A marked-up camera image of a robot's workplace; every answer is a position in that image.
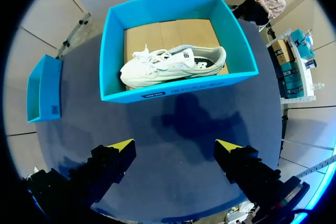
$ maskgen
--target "shoelace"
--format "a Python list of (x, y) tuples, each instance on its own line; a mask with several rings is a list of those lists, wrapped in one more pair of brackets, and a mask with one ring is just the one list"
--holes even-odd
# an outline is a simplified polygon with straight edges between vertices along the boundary
[(157, 63), (166, 60), (165, 57), (170, 57), (172, 54), (165, 49), (159, 49), (149, 53), (147, 45), (142, 52), (134, 52), (133, 58), (146, 64), (146, 74), (152, 74), (158, 72), (158, 70), (165, 71), (167, 68), (159, 67)]

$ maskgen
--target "woman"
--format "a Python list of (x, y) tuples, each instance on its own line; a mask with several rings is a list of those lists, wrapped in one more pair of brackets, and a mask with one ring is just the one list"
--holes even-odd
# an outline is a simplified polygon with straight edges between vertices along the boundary
[(236, 18), (264, 25), (285, 10), (285, 0), (246, 0), (233, 11)]

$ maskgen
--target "round table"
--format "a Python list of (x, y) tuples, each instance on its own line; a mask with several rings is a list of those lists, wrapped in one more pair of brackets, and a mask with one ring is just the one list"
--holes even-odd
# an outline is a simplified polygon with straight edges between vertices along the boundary
[(213, 158), (216, 139), (259, 150), (275, 169), (281, 142), (280, 95), (257, 28), (239, 21), (259, 75), (232, 86), (117, 104), (99, 93), (101, 35), (64, 56), (60, 120), (37, 123), (48, 168), (68, 177), (96, 146), (135, 139), (137, 157), (120, 184), (92, 209), (125, 220), (174, 222), (228, 209), (246, 197)]

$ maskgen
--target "cardboard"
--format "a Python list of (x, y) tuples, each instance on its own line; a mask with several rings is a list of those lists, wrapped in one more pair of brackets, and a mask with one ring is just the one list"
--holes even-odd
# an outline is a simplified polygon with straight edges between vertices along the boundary
[[(219, 42), (208, 19), (180, 19), (151, 23), (124, 31), (124, 62), (133, 59), (135, 51), (143, 51), (147, 45), (149, 52), (171, 49), (180, 45), (218, 47)], [(227, 64), (218, 74), (228, 74)]]
[(294, 61), (294, 56), (288, 45), (288, 43), (279, 39), (272, 44), (275, 55), (277, 56), (280, 65), (286, 64), (287, 62)]

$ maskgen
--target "cardboard box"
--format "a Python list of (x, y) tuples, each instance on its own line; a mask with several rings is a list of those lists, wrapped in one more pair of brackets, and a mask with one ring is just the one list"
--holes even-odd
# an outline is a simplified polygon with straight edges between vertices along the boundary
[[(135, 51), (143, 51), (147, 45), (149, 52), (171, 49), (180, 45), (198, 47), (218, 47), (219, 42), (208, 19), (182, 19), (152, 23), (124, 31), (124, 62), (133, 59)], [(227, 64), (218, 74), (228, 74)]]
[[(210, 21), (201, 22), (195, 26), (193, 21), (188, 21), (188, 19)], [(150, 27), (142, 31), (141, 26), (144, 25)], [(126, 45), (125, 39), (128, 41), (134, 36), (133, 32), (129, 32), (130, 28), (136, 28), (133, 32), (136, 33), (137, 39), (132, 44)], [(176, 29), (179, 31), (179, 36), (176, 36), (176, 32), (172, 32)], [(118, 77), (125, 57), (127, 59), (136, 50), (142, 51), (144, 44), (148, 45), (150, 51), (169, 49), (182, 43), (196, 46), (206, 43), (210, 46), (214, 42), (212, 30), (218, 40), (215, 44), (219, 43), (225, 48), (229, 73), (166, 82), (126, 91), (125, 85)], [(149, 45), (150, 38), (155, 40), (154, 44), (157, 46)], [(137, 102), (232, 85), (256, 74), (258, 74), (258, 68), (245, 34), (223, 0), (132, 0), (114, 6), (108, 11), (102, 35), (99, 63), (102, 101)]]
[(272, 44), (272, 48), (280, 65), (295, 60), (292, 51), (285, 40), (279, 39), (275, 41)]

